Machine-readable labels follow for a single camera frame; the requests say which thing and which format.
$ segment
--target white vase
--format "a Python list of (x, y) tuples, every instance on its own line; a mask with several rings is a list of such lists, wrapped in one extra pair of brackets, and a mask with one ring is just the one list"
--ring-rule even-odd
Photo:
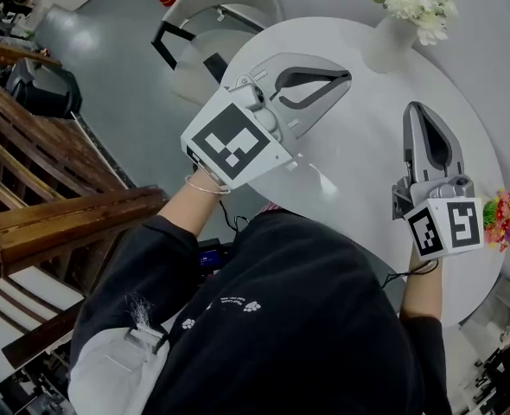
[(417, 25), (387, 16), (362, 46), (362, 60), (376, 73), (389, 73), (406, 60), (406, 52), (417, 39)]

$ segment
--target colorful flower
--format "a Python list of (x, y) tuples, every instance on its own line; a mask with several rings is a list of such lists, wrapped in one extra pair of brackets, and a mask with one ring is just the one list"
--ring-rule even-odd
[(504, 252), (510, 245), (510, 189), (500, 190), (483, 208), (485, 240), (490, 246), (500, 245)]

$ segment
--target desk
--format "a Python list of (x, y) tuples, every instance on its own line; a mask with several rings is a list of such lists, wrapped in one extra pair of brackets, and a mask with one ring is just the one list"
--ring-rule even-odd
[[(418, 100), (437, 112), (458, 138), (476, 194), (493, 198), (503, 186), (488, 134), (451, 81), (414, 50), (395, 73), (377, 74), (360, 56), (372, 28), (349, 20), (309, 17), (281, 22), (251, 39), (230, 63), (223, 86), (280, 52), (320, 55), (353, 75), (350, 91), (300, 139), (298, 167), (274, 169), (251, 185), (292, 212), (320, 221), (406, 271), (411, 236), (392, 220), (392, 185), (406, 175), (403, 111)], [(470, 315), (491, 291), (504, 254), (484, 247), (445, 259), (444, 326)]]

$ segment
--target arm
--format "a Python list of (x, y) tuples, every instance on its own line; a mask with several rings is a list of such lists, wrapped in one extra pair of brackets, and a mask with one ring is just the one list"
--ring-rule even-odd
[[(409, 270), (413, 271), (422, 262), (418, 259), (416, 249), (412, 248)], [(425, 275), (409, 275), (405, 295), (401, 304), (401, 318), (408, 319), (417, 316), (432, 316), (437, 320), (442, 317), (442, 275), (443, 261), (439, 259), (439, 266)]]
[[(218, 190), (201, 171), (190, 181), (200, 188)], [(80, 350), (97, 333), (133, 327), (137, 303), (147, 303), (150, 321), (161, 324), (191, 299), (201, 280), (195, 237), (219, 198), (185, 185), (159, 216), (125, 238), (106, 275), (82, 306), (73, 332), (71, 368)]]
[[(422, 265), (413, 247), (409, 270)], [(442, 316), (442, 260), (434, 271), (407, 278), (401, 322), (411, 340), (424, 379), (424, 413), (451, 414), (446, 387)]]
[[(196, 171), (190, 178), (190, 182), (195, 186), (215, 192), (220, 189), (202, 170)], [(178, 194), (161, 209), (159, 215), (198, 237), (221, 196), (209, 194), (185, 184)]]

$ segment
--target electronic device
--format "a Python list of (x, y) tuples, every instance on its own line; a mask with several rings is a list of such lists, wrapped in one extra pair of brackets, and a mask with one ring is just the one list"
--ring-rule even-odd
[[(217, 184), (235, 189), (292, 160), (306, 134), (351, 87), (322, 57), (281, 53), (220, 87), (182, 134), (182, 150)], [(310, 83), (323, 82), (305, 96)]]
[(407, 221), (420, 259), (483, 247), (481, 200), (451, 129), (413, 101), (403, 115), (403, 143), (408, 175), (392, 187), (393, 219)]

